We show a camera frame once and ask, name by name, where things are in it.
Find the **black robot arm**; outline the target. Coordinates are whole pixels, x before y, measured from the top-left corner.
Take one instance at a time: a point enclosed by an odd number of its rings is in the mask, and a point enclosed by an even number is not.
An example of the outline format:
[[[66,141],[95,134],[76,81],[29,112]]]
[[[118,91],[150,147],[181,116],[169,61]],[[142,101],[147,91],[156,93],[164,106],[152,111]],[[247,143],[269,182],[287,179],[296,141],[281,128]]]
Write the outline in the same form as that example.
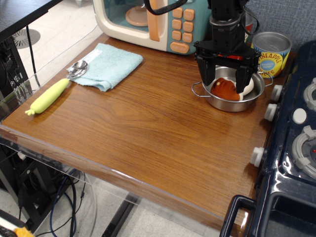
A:
[[[252,12],[245,0],[210,0],[212,13],[209,23],[212,39],[194,42],[195,60],[202,82],[210,85],[215,80],[216,66],[236,70],[236,91],[242,93],[258,72],[261,53],[245,43],[245,35],[251,35],[245,27],[245,15]]]

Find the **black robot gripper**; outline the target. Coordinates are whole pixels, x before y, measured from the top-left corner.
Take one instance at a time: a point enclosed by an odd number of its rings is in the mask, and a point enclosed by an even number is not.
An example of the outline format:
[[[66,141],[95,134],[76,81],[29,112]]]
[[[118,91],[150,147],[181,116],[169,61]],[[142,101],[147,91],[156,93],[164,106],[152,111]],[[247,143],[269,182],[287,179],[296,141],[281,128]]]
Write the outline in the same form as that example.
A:
[[[258,72],[260,53],[245,42],[245,35],[251,34],[246,28],[245,17],[228,20],[209,19],[212,39],[194,42],[195,60],[204,85],[215,80],[216,66],[236,70],[236,91],[242,93],[249,85],[253,73]]]

